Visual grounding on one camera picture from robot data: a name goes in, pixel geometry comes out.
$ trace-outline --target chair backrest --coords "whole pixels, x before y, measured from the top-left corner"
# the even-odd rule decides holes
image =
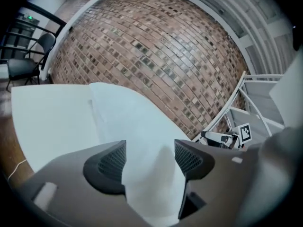
[[[42,35],[37,40],[37,43],[42,46],[44,54],[46,55],[51,51],[51,49],[55,45],[56,37],[51,33],[47,33],[47,34]]]

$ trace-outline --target wooden floor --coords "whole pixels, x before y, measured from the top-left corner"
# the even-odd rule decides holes
[[[11,115],[11,94],[5,89],[7,83],[8,80],[0,79],[0,166],[6,177],[14,171],[19,162],[25,159],[14,129]],[[24,81],[14,82],[15,87],[23,84]],[[27,161],[22,163],[9,181],[11,187],[20,186],[33,173]]]

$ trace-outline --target brick wall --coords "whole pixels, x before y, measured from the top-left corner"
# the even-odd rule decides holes
[[[247,70],[225,30],[187,0],[102,0],[73,28],[52,61],[55,83],[131,88],[191,139]]]

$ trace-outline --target white cloth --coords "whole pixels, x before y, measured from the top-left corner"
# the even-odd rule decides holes
[[[100,144],[87,85],[13,87],[18,142],[34,172],[53,159]]]
[[[174,159],[174,139],[189,138],[131,89],[106,83],[90,89],[100,142],[126,140],[122,184],[128,204],[152,226],[176,224],[185,177]]]

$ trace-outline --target black chair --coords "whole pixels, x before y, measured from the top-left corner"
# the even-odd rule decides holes
[[[41,45],[44,51],[43,57],[39,62],[35,62],[33,59],[30,58],[30,51],[36,43]],[[27,78],[24,84],[26,85],[28,81],[32,82],[32,77],[36,77],[36,76],[37,76],[38,84],[40,84],[39,64],[44,58],[48,56],[49,52],[51,51],[55,43],[56,43],[56,37],[53,34],[51,33],[44,34],[29,48],[27,52],[25,52],[23,59],[14,59],[14,58],[9,59],[8,60],[9,82],[8,85],[6,86],[6,90],[9,92],[10,81]]]

